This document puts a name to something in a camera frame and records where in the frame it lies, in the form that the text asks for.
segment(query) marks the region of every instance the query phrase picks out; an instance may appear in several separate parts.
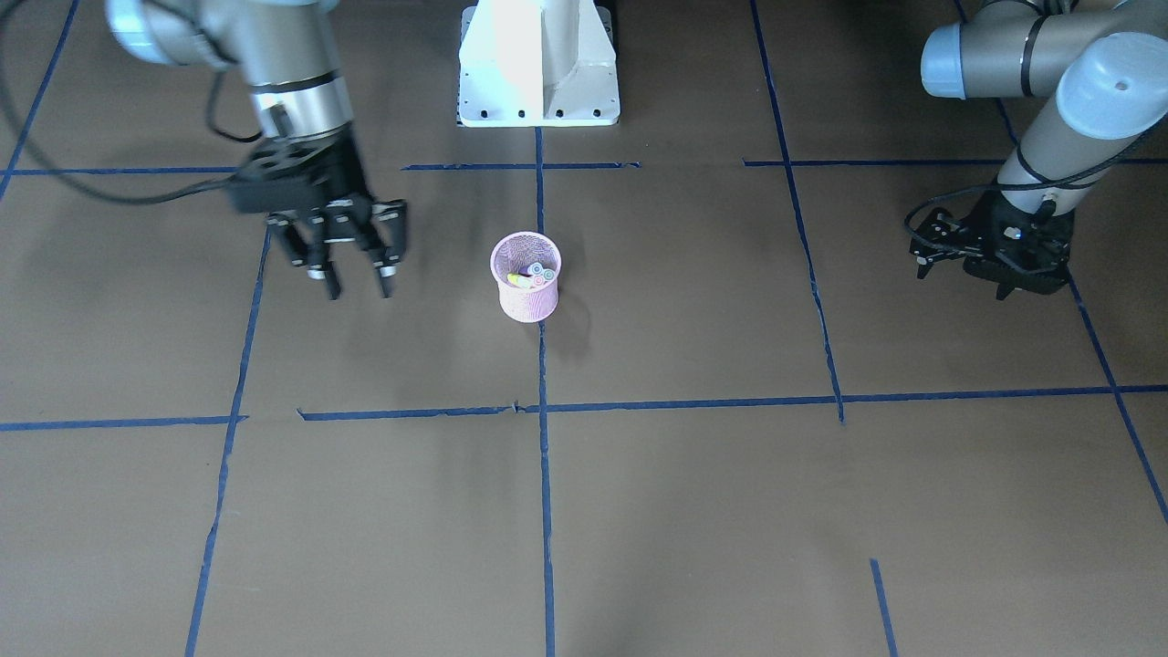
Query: cable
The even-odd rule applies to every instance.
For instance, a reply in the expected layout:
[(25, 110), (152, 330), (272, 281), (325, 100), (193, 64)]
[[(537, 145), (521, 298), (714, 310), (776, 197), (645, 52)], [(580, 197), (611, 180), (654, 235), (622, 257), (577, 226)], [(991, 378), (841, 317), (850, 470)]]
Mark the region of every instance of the cable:
[[(0, 36), (2, 36), (5, 28), (8, 27), (8, 20), (12, 16), (12, 14), (27, 1), (28, 0), (12, 0), (11, 2), (8, 2), (8, 5), (4, 7), (2, 11), (0, 11)], [(183, 18), (183, 20), (188, 20), (186, 16), (182, 16), (182, 14), (176, 9), (172, 7), (166, 7), (165, 5), (158, 2), (157, 0), (144, 0), (144, 1), (150, 4), (151, 6), (160, 7), (174, 15)], [(0, 47), (2, 46), (4, 41), (0, 40)], [(8, 89), (8, 83), (4, 75), (2, 64), (4, 64), (4, 57), (0, 56), (0, 111), (2, 111), (4, 118), (8, 124), (8, 127), (19, 139), (20, 136), (25, 133), (25, 125), (23, 125), (25, 122), (20, 118), (19, 116), (20, 112), (18, 112), (16, 108), (13, 105), (12, 92)], [(36, 164), (39, 164), (42, 168), (44, 168), (48, 173), (50, 173), (53, 178), (58, 180), (61, 184), (74, 189), (75, 192), (97, 199), (99, 201), (105, 201), (107, 203), (118, 203), (125, 206), (153, 206), (158, 203), (165, 203), (167, 201), (173, 201), (175, 199), (181, 199), (183, 196), (190, 196), (193, 194), (209, 192), (211, 189), (220, 189), (227, 187), (230, 180), (228, 178), (203, 180), (202, 182), (188, 185), (186, 187), (175, 189), (173, 192), (167, 192), (165, 194), (155, 194), (152, 196), (123, 196), (119, 194), (111, 194), (109, 192), (103, 192), (102, 189), (98, 189), (96, 187), (90, 187), (89, 185), (63, 173), (61, 171), (62, 167), (57, 166), (53, 161), (53, 159), (49, 158), (48, 154), (46, 154), (44, 151), (42, 151), (41, 147), (36, 145), (35, 141), (33, 141), (33, 138), (27, 134), (25, 136), (25, 151), (27, 151), (28, 154), (32, 155), (32, 158), (36, 161)]]
[(905, 215), (905, 217), (904, 217), (904, 229), (909, 233), (909, 235), (912, 236), (912, 241), (913, 242), (916, 242), (918, 244), (922, 244), (924, 247), (929, 247), (930, 249), (940, 251), (943, 254), (962, 255), (962, 256), (981, 256), (982, 255), (981, 251), (975, 251), (975, 250), (972, 250), (972, 249), (961, 249), (961, 248), (958, 248), (958, 247), (953, 247), (951, 244), (938, 244), (937, 242), (931, 242), (931, 241), (926, 240), (923, 235), (920, 235), (919, 233), (917, 233), (917, 230), (915, 228), (912, 228), (912, 219), (915, 216), (917, 216), (917, 214), (920, 213), (920, 210), (923, 210), (923, 209), (925, 209), (925, 208), (927, 208), (930, 206), (934, 206), (934, 205), (937, 205), (937, 203), (939, 203), (941, 201), (947, 201), (950, 199), (955, 199), (957, 196), (964, 196), (966, 194), (975, 194), (978, 192), (1033, 192), (1035, 189), (1047, 189), (1047, 188), (1050, 188), (1050, 187), (1058, 187), (1058, 186), (1062, 186), (1062, 185), (1070, 185), (1072, 182), (1078, 182), (1079, 180), (1083, 180), (1084, 178), (1090, 178), (1090, 177), (1099, 173), (1100, 171), (1104, 171), (1104, 170), (1111, 167), (1117, 161), (1126, 158), (1132, 151), (1134, 151), (1141, 144), (1143, 144), (1143, 141), (1146, 141), (1147, 138), (1149, 136), (1152, 136), (1152, 133), (1157, 127), (1160, 127), (1161, 123), (1163, 123), (1163, 118), (1161, 118), (1160, 122), (1157, 122), (1152, 127), (1149, 127), (1146, 131), (1143, 131), (1143, 134), (1139, 136), (1134, 141), (1132, 141), (1131, 144), (1128, 144), (1127, 146), (1125, 146), (1122, 151), (1115, 153), (1114, 155), (1107, 158), (1106, 160), (1104, 160), (1104, 161), (1094, 165), (1091, 168), (1080, 171), (1079, 173), (1076, 173), (1076, 174), (1072, 174), (1072, 175), (1068, 175), (1065, 178), (1059, 178), (1058, 180), (1049, 180), (1049, 181), (1045, 181), (1045, 182), (1030, 182), (1030, 184), (1027, 184), (1027, 185), (1003, 185), (1001, 182), (988, 182), (986, 185), (974, 185), (972, 187), (966, 187), (964, 189), (958, 189), (955, 192), (948, 192), (946, 194), (940, 194), (939, 196), (933, 196), (932, 199), (929, 199), (927, 201), (925, 201), (925, 202), (920, 203), (919, 206), (912, 208), (912, 210), (910, 210), (909, 214)]
[(224, 139), (230, 139), (231, 141), (237, 141), (239, 144), (251, 144), (252, 141), (259, 140), (264, 136), (264, 131), (260, 130), (255, 134), (249, 134), (248, 137), (239, 137), (237, 134), (231, 134), (230, 132), (222, 130), (215, 123), (215, 105), (218, 103), (220, 88), (223, 87), (223, 76), (227, 71), (217, 70), (215, 71), (215, 79), (211, 81), (211, 91), (207, 96), (207, 109), (203, 111), (203, 123), (207, 124), (207, 130), (210, 130), (215, 134)]

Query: woven pink container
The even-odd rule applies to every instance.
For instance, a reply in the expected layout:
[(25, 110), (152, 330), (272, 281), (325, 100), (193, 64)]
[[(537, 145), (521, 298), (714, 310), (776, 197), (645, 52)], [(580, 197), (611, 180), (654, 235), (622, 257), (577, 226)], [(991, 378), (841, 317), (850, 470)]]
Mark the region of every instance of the woven pink container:
[[(516, 288), (507, 282), (508, 274), (534, 262), (556, 272), (556, 278), (537, 288)], [(516, 321), (545, 319), (559, 302), (559, 249), (538, 233), (514, 233), (503, 237), (491, 253), (491, 274), (499, 284), (499, 305)]]

